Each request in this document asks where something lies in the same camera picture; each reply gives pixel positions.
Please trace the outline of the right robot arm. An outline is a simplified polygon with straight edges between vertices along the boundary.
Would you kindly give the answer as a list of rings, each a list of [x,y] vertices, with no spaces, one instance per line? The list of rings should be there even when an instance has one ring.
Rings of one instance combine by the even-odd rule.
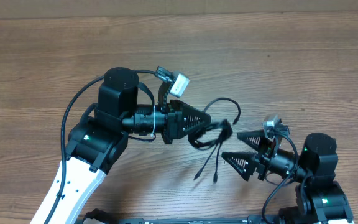
[[[285,151],[280,141],[292,142],[284,131],[249,131],[238,133],[238,139],[251,152],[223,152],[222,158],[244,179],[258,174],[265,180],[269,173],[283,180],[268,196],[271,200],[286,184],[296,182],[296,205],[281,208],[273,218],[266,216],[267,203],[262,207],[264,223],[353,223],[349,201],[335,180],[338,163],[336,140],[327,134],[307,135],[301,152]]]

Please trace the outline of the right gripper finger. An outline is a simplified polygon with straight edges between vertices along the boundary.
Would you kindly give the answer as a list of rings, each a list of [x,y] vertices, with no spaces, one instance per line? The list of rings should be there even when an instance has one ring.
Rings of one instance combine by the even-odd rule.
[[[256,152],[223,152],[221,156],[245,181],[248,181],[256,170],[256,155]]]
[[[268,139],[263,130],[239,132],[237,138],[253,149],[262,149],[268,145]]]

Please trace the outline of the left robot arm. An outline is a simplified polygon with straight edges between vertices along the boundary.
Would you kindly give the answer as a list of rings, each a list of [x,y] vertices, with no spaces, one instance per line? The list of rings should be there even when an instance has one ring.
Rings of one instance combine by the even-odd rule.
[[[182,101],[190,80],[181,72],[158,67],[149,74],[162,81],[158,97],[140,81],[141,70],[109,69],[85,85],[69,102],[101,82],[97,102],[65,134],[60,133],[62,159],[55,180],[35,213],[32,223],[74,223],[94,191],[127,148],[130,139],[152,142],[161,134],[165,144],[199,131],[211,117]]]

